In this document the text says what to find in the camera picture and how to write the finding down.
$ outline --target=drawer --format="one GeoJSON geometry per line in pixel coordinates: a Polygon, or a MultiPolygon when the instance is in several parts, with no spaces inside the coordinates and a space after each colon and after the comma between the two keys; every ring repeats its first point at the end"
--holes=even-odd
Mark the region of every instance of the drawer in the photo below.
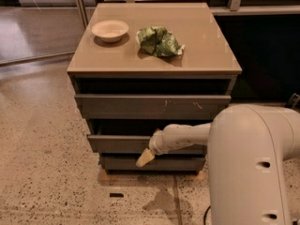
{"type": "MultiPolygon", "coordinates": [[[[163,129],[170,122],[163,120],[98,120],[95,124],[97,124],[97,134],[87,136],[94,152],[141,154],[148,147],[155,130],[163,129]]],[[[170,154],[203,155],[206,154],[206,147],[195,144],[171,151],[170,154]]]]}
{"type": "Polygon", "coordinates": [[[230,96],[96,95],[75,96],[86,119],[197,119],[213,120],[230,96]]]}
{"type": "Polygon", "coordinates": [[[156,157],[154,160],[139,168],[138,157],[103,156],[100,163],[105,170],[140,170],[140,171],[189,171],[198,172],[205,163],[205,157],[156,157]]]}

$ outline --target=black cable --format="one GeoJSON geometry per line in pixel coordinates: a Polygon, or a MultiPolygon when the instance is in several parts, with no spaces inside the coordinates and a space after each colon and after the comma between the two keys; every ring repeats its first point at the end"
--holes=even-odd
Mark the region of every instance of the black cable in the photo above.
{"type": "Polygon", "coordinates": [[[207,218],[207,214],[208,214],[209,209],[210,209],[210,205],[209,205],[209,207],[207,207],[207,209],[204,213],[204,216],[203,216],[203,224],[204,225],[206,225],[206,218],[207,218]]]}

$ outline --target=tabletop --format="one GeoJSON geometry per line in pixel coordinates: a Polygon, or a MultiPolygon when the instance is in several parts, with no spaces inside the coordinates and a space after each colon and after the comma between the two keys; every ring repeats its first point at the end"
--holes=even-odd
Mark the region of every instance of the tabletop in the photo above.
{"type": "Polygon", "coordinates": [[[194,74],[237,75],[240,68],[226,38],[205,3],[98,4],[69,64],[68,74],[194,74]],[[119,20],[129,30],[116,43],[105,43],[91,29],[96,23],[119,20]],[[136,33],[164,26],[180,45],[182,55],[158,58],[143,52],[136,33]]]}

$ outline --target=drawer front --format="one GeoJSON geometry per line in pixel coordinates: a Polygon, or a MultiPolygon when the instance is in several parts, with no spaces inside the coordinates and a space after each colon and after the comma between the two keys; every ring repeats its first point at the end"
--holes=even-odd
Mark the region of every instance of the drawer front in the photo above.
{"type": "Polygon", "coordinates": [[[213,120],[231,97],[79,94],[75,99],[86,119],[213,120]]]}
{"type": "MultiPolygon", "coordinates": [[[[150,137],[88,135],[87,139],[91,144],[92,150],[96,153],[141,154],[145,148],[149,147],[150,137]]],[[[205,153],[205,146],[198,144],[170,152],[170,154],[175,155],[198,156],[205,153]]]]}
{"type": "Polygon", "coordinates": [[[101,157],[105,170],[142,170],[142,171],[191,171],[198,172],[205,163],[204,157],[165,157],[156,158],[139,168],[135,165],[137,157],[101,157]]]}

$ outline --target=speckled floor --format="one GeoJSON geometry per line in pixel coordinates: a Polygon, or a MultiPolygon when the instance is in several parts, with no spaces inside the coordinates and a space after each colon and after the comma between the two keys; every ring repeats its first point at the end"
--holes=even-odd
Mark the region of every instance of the speckled floor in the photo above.
{"type": "MultiPolygon", "coordinates": [[[[197,176],[101,170],[85,139],[68,63],[0,67],[0,225],[203,224],[207,166],[197,176]]],[[[300,158],[284,170],[291,214],[300,218],[300,158]]]]}

